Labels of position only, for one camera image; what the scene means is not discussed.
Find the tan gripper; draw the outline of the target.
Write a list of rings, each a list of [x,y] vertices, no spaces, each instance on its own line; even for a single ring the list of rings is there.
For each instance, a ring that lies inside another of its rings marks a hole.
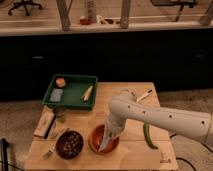
[[[122,126],[106,125],[104,128],[104,137],[114,140],[120,136],[120,134],[123,132],[123,130],[124,130],[124,128]]]

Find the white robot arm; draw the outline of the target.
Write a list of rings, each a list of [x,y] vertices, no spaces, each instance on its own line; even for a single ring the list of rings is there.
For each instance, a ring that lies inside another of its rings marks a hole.
[[[140,105],[133,92],[124,91],[109,101],[105,125],[120,134],[127,119],[142,121],[213,147],[213,114]]]

